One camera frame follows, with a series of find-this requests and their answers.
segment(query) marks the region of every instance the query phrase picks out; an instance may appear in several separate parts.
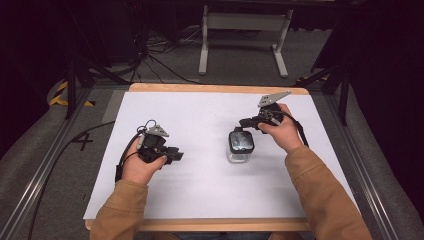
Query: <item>table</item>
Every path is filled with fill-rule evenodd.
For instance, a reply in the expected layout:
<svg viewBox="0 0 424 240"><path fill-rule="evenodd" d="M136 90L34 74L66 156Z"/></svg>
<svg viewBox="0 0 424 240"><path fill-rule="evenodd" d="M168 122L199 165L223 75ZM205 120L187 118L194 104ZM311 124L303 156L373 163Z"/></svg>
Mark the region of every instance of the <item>table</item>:
<svg viewBox="0 0 424 240"><path fill-rule="evenodd" d="M166 84L166 85L165 84L133 84L130 87L130 92L204 92L204 93L220 92L220 93L270 94L270 93L282 92L288 89L290 89L292 93L295 95L302 95L302 96L309 95L305 89L300 89L300 88L248 87L248 86L222 86L222 85L208 86L208 85L179 85L179 84ZM344 182L347 185L347 182L344 179L344 175L342 173L341 175L339 175L339 177L340 177L339 181ZM348 193L350 193L350 189L348 185L346 190L348 191ZM90 229L91 223L92 223L92 220L90 219L86 220L86 227L88 229ZM231 218L231 219L203 218L203 219L173 219L173 220L145 219L143 226L141 226L140 228L140 231L309 231L309 230L310 230L309 225L306 221L306 218L304 217L301 217L301 218L298 218L298 217L296 218L291 218L291 217L256 218L256 219L246 219L246 218Z"/></svg>

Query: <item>person's right hand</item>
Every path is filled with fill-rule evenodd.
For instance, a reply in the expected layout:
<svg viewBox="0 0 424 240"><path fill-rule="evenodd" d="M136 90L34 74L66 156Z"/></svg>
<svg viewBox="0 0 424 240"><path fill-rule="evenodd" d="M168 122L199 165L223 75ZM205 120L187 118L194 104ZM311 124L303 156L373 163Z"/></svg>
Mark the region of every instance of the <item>person's right hand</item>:
<svg viewBox="0 0 424 240"><path fill-rule="evenodd" d="M280 106L281 111L291 115L290 110L288 109L286 104L279 103L278 105ZM287 153L289 153L295 148L303 146L303 143L299 138L296 126L294 125L293 121L288 117L284 117L283 121L279 126L271 126L266 123L259 123L258 127L262 131L271 135L277 145L284 149Z"/></svg>

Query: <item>tan jacket sleeve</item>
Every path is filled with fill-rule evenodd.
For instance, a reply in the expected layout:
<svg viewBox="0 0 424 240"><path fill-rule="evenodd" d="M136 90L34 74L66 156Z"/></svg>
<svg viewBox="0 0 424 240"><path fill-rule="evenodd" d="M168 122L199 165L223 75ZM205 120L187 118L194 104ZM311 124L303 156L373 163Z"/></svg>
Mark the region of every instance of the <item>tan jacket sleeve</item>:
<svg viewBox="0 0 424 240"><path fill-rule="evenodd" d="M343 186L314 152L296 148L285 163L317 239L372 239Z"/></svg>
<svg viewBox="0 0 424 240"><path fill-rule="evenodd" d="M118 181L115 190L97 213L91 226L90 239L134 239L143 222L147 190L146 185Z"/></svg>

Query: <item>gray carpet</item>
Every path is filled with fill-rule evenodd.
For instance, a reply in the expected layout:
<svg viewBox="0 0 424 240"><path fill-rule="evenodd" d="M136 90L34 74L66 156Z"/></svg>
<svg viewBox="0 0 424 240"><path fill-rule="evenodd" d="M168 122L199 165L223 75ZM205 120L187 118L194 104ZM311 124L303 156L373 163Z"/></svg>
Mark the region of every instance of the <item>gray carpet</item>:
<svg viewBox="0 0 424 240"><path fill-rule="evenodd" d="M208 72L199 76L200 44L193 42L171 53L155 55L160 61L185 78L205 84L289 86L296 79L308 76L322 45L330 32L289 32L283 48L289 77L282 79L270 52L270 44L276 35L260 33L246 38L229 32L217 32L210 40ZM146 62L167 83L182 83L174 74L157 62ZM134 81L159 82L158 77L142 63ZM132 73L123 76L130 79ZM64 142L92 126L116 118L123 91L127 87L116 86L108 79L98 79L87 100L95 101L94 107L83 107L72 122ZM374 239L385 239L381 226L375 219L363 187L353 168L352 158L328 105L328 97L311 91L313 100L330 137L342 169L351 185L358 206ZM42 162L57 132L64 123L66 106L52 106L0 161L0 226L7 223L24 190ZM378 144L370 132L366 120L350 92L347 130L364 160L367 170L381 197L387 214L396 230L398 239L424 239L424 228L417 212L388 167ZM99 166L106 148L112 125L91 130L84 150L81 143L71 143L60 157L47 185L38 211L32 239L88 239L82 216L85 212ZM32 211L26 216L15 239L26 239Z"/></svg>

